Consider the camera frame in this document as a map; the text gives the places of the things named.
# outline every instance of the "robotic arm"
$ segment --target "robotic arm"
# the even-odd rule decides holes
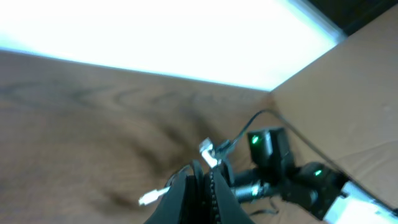
[[[319,162],[297,167],[284,128],[247,133],[256,168],[234,174],[228,154],[254,118],[264,112],[281,119],[311,148],[315,147],[276,112],[260,111],[235,140],[225,141],[217,147],[213,147],[209,139],[200,144],[200,153],[210,166],[209,173],[204,174],[199,162],[193,161],[175,173],[164,189],[153,190],[141,197],[140,205],[147,205],[162,196],[146,224],[252,224],[240,203],[273,196],[280,196],[282,200],[294,203],[316,219],[328,223],[352,223],[366,217],[361,223],[398,224],[396,209],[370,194],[318,149],[315,148],[315,151],[334,169]],[[192,168],[193,175],[186,173],[188,168]]]

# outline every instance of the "bright white light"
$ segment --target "bright white light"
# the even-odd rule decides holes
[[[0,48],[261,90],[337,44],[287,0],[6,2]]]

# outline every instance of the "green light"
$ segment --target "green light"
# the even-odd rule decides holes
[[[319,176],[321,173],[322,173],[322,170],[318,170],[318,171],[316,171],[314,174],[315,174],[316,176]]]
[[[257,143],[259,141],[259,136],[253,136],[253,138],[251,139],[251,142],[253,144]]]

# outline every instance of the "cable connector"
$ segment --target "cable connector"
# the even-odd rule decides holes
[[[160,190],[153,190],[151,192],[148,192],[146,194],[144,194],[139,200],[138,200],[138,204],[140,206],[145,206],[148,205],[152,202],[155,202],[160,196],[166,194],[169,191],[170,187],[165,187],[163,189]]]

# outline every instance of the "beige wall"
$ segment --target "beige wall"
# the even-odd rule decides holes
[[[349,173],[397,206],[398,7],[274,92],[280,111]],[[304,161],[317,159],[296,138]]]

